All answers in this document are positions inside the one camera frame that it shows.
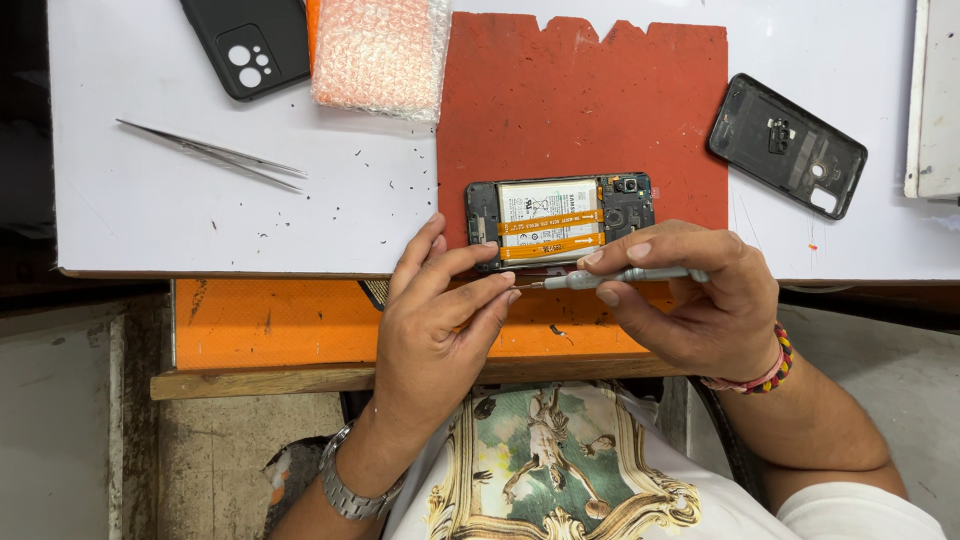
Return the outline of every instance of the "bubble wrap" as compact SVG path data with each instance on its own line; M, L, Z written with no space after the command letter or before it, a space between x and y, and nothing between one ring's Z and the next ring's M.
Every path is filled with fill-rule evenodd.
M452 0L323 0L311 93L321 105L440 120Z

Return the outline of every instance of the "black phone case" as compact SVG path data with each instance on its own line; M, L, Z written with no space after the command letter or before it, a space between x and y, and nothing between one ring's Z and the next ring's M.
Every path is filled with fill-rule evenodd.
M309 77L306 12L302 0L180 0L180 3L220 82L233 99L250 101ZM230 60L229 50L235 45L248 49L247 62L238 64ZM258 78L259 83L244 85L241 74L243 80Z
M753 77L733 77L709 149L764 184L830 219L847 214L867 148ZM813 204L814 188L836 198Z

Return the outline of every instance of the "figure print on shirt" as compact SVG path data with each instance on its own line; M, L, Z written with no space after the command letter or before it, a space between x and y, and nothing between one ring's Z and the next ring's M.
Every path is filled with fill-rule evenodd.
M696 525L696 487L646 466L644 428L614 384L475 388L427 501L429 538L576 539L603 524L599 540Z

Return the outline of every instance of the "screwdriver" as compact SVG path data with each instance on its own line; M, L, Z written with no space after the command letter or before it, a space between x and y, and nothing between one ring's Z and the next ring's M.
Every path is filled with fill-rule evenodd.
M542 282L533 282L528 285L515 285L512 289L593 289L597 288L602 282L642 282L644 280L663 280L666 278L682 278L689 276L693 281L706 283L710 281L710 276L703 270L687 270L682 266L672 268L655 268L644 270L643 268L631 268L616 274L606 276L594 276L587 270L575 270L565 276L556 278L547 278Z

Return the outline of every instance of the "braided bracelet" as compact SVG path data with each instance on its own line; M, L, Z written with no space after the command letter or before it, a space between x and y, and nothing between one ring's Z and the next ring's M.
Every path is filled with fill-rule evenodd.
M793 365L793 346L790 345L786 330L783 329L780 321L777 321L774 325L774 334L780 342L780 357L763 377L750 382L733 382L719 377L700 377L700 381L712 390L718 392L733 390L738 394L766 394L780 386L780 383L790 374L790 367Z

